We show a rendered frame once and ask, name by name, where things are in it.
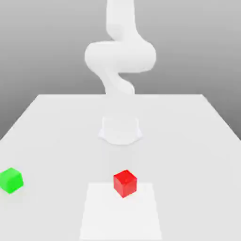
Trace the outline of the small red cube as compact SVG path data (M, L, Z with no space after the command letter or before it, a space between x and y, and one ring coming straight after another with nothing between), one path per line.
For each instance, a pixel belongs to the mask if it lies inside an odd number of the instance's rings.
M113 176L113 187L122 198L125 198L137 191L137 178L126 169Z

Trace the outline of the small green cube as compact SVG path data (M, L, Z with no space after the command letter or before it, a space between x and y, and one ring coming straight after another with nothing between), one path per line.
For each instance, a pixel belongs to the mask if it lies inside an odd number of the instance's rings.
M14 168L8 168L0 173L0 188L11 194L24 185L21 172Z

